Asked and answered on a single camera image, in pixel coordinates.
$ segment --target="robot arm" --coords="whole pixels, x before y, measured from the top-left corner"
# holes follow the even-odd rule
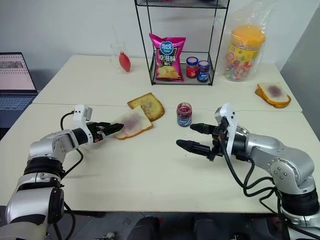
[[[43,240],[48,225],[62,218],[64,192],[61,180],[65,176],[63,162],[66,154],[79,145],[101,140],[102,133],[106,136],[124,126],[119,123],[86,123],[91,111],[89,107],[77,105],[74,119],[79,128],[52,133],[30,146],[27,166],[6,208],[8,225],[1,227],[0,240]]]
[[[312,177],[314,163],[309,155],[299,149],[287,147],[270,136],[236,134],[236,116],[228,103],[218,108],[215,118],[218,126],[204,123],[190,126],[195,131],[212,135],[212,149],[193,141],[177,140],[176,143],[191,153],[206,156],[211,161],[217,155],[225,155],[225,158],[235,155],[243,161],[250,158],[256,166],[272,176],[277,195],[281,199],[281,212],[294,228],[288,228],[287,239],[320,239],[297,231],[320,236],[320,206]],[[225,151],[220,142],[221,135],[225,140]]]

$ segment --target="plastic candy container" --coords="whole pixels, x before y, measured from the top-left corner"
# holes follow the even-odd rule
[[[188,127],[192,122],[192,107],[187,102],[180,103],[176,108],[177,123],[181,127]]]
[[[198,58],[190,56],[186,59],[186,76],[190,79],[198,75]]]
[[[224,76],[237,82],[245,80],[265,40],[265,34],[258,26],[236,27],[228,47]]]
[[[198,63],[198,77],[197,77],[197,79],[202,83],[208,81],[209,70],[210,70],[210,63],[208,61],[200,61]]]

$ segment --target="plastic bag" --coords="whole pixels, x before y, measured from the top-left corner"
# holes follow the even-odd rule
[[[184,78],[180,68],[180,54],[186,38],[168,36],[160,38],[149,33],[155,51],[155,78],[163,81],[183,82]]]
[[[231,81],[252,77],[259,65],[270,15],[279,0],[257,0],[228,17],[224,29],[224,76]]]

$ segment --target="laptop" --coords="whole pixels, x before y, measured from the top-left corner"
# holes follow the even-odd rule
[[[38,95],[21,52],[0,52],[0,128],[10,128]]]

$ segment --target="jar label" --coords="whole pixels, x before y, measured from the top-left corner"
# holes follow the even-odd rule
[[[257,57],[259,47],[247,46],[246,48],[247,49],[238,48],[231,43],[226,56],[227,61],[230,64],[249,67],[252,64],[252,61]]]
[[[199,81],[207,81],[209,79],[208,71],[199,71],[198,72],[198,80]]]
[[[191,117],[179,117],[177,118],[177,123],[181,126],[181,127],[188,127],[191,124]]]
[[[186,68],[186,75],[189,78],[195,78],[197,76],[198,69],[197,68]]]

